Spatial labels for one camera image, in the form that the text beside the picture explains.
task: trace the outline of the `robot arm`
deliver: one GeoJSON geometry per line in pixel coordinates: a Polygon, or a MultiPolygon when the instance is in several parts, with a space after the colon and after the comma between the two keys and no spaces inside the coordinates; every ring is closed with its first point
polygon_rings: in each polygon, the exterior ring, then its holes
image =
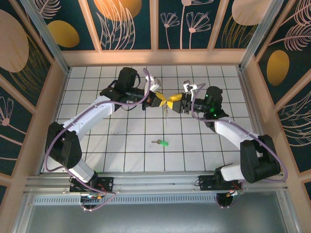
{"type": "MultiPolygon", "coordinates": [[[[138,102],[143,99],[147,92],[146,88],[148,88],[148,82],[146,83],[145,90],[133,87],[137,76],[138,74],[136,70],[128,67],[123,68],[120,71],[118,79],[104,89],[100,93],[100,96],[98,96],[84,111],[64,122],[62,125],[53,122],[49,126],[46,151],[54,138],[65,127],[70,125],[83,114],[83,116],[69,127],[68,130],[56,141],[50,152],[50,157],[91,187],[96,187],[96,185],[98,185],[97,174],[82,159],[80,141],[99,121],[121,107],[121,105],[114,103],[101,105],[98,105],[98,103],[109,100],[127,103],[128,101],[138,102]]],[[[166,103],[166,99],[157,92],[159,87],[160,82],[154,77],[151,77],[151,91],[142,103],[143,110],[145,110],[146,107],[159,107],[166,103]]]]}
{"type": "MultiPolygon", "coordinates": [[[[169,98],[167,104],[178,113],[189,114],[194,90],[197,89],[197,85],[185,81],[184,89],[186,92],[191,92],[191,94],[182,93],[173,95],[169,98]]],[[[223,91],[218,87],[209,87],[204,99],[194,100],[194,111],[196,113],[203,113],[203,118],[207,120],[221,119],[233,122],[233,120],[229,118],[229,115],[222,109],[222,92],[223,91]]],[[[251,138],[249,134],[228,122],[215,121],[205,122],[205,124],[211,130],[224,136],[240,149],[241,164],[225,165],[215,170],[215,178],[220,183],[233,180],[246,180],[249,183],[254,183],[280,173],[279,162],[270,152],[251,138]]],[[[270,136],[259,136],[255,133],[251,134],[266,144],[273,152],[276,151],[270,136]]]]}

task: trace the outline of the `yellow object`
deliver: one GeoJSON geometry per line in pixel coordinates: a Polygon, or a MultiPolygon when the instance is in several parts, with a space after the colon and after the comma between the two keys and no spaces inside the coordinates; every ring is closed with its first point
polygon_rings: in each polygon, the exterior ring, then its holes
{"type": "Polygon", "coordinates": [[[141,10],[141,0],[94,0],[97,9],[106,18],[113,21],[124,21],[127,17],[124,16],[119,1],[124,8],[131,13],[132,18],[137,16],[141,10]]]}
{"type": "Polygon", "coordinates": [[[72,48],[79,44],[79,34],[65,21],[55,20],[48,24],[48,28],[51,31],[55,41],[58,45],[72,48]]]}
{"type": "Polygon", "coordinates": [[[161,107],[163,104],[166,103],[166,98],[165,98],[165,96],[162,95],[160,92],[157,91],[157,92],[155,93],[155,96],[158,97],[160,100],[162,100],[162,102],[161,102],[161,104],[160,104],[159,107],[161,107]]]}
{"type": "Polygon", "coordinates": [[[169,101],[167,101],[167,105],[170,107],[170,109],[173,109],[173,103],[176,101],[180,101],[182,96],[183,96],[183,94],[179,93],[179,94],[175,94],[175,95],[169,97],[169,101]]]}
{"type": "Polygon", "coordinates": [[[274,51],[267,65],[267,79],[273,86],[280,85],[285,79],[290,67],[290,59],[282,50],[274,51]]]}
{"type": "Polygon", "coordinates": [[[21,24],[6,11],[0,10],[0,67],[20,72],[29,55],[27,34],[21,24]]]}
{"type": "Polygon", "coordinates": [[[261,22],[271,0],[234,0],[232,17],[244,26],[257,25],[261,22]]]}

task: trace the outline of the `orange circle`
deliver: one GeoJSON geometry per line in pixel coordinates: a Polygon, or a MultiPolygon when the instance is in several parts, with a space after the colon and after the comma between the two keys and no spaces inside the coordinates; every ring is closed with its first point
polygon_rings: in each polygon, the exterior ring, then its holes
{"type": "Polygon", "coordinates": [[[94,3],[103,16],[113,21],[127,20],[126,9],[129,10],[132,18],[141,10],[141,0],[94,0],[94,3]]]}

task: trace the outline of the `flower illustration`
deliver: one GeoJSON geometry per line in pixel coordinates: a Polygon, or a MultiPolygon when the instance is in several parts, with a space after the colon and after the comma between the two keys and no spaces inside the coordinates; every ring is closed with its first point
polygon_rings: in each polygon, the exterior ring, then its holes
{"type": "Polygon", "coordinates": [[[10,98],[5,99],[3,96],[0,97],[0,125],[8,126],[10,124],[10,117],[12,115],[14,101],[10,98]]]}
{"type": "Polygon", "coordinates": [[[203,5],[203,4],[209,4],[214,2],[214,0],[181,0],[181,3],[183,4],[183,11],[181,13],[181,24],[180,24],[180,49],[183,49],[183,24],[184,24],[184,14],[185,14],[185,8],[186,6],[191,5],[203,5]]]}
{"type": "Polygon", "coordinates": [[[179,23],[176,13],[168,13],[167,15],[165,13],[162,13],[160,16],[161,16],[162,23],[165,27],[167,45],[169,49],[171,49],[169,37],[167,33],[167,28],[178,26],[180,23],[179,23]]]}
{"type": "Polygon", "coordinates": [[[205,14],[197,13],[193,18],[193,12],[187,13],[187,24],[190,32],[189,49],[191,49],[192,33],[204,32],[210,30],[208,12],[205,14]]]}

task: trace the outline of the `black bracket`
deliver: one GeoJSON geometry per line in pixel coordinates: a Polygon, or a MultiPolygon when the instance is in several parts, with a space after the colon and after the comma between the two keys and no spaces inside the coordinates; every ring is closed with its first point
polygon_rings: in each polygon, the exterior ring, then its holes
{"type": "MultiPolygon", "coordinates": [[[[80,182],[78,182],[75,178],[70,178],[70,193],[93,193],[94,191],[85,188],[80,182]]],[[[103,190],[107,192],[112,192],[113,188],[113,177],[98,177],[96,180],[96,184],[94,188],[103,190]]]]}
{"type": "Polygon", "coordinates": [[[199,176],[199,186],[201,191],[229,191],[232,189],[236,189],[234,185],[236,185],[239,189],[242,188],[242,183],[239,183],[238,181],[219,183],[215,179],[215,175],[199,176]]]}

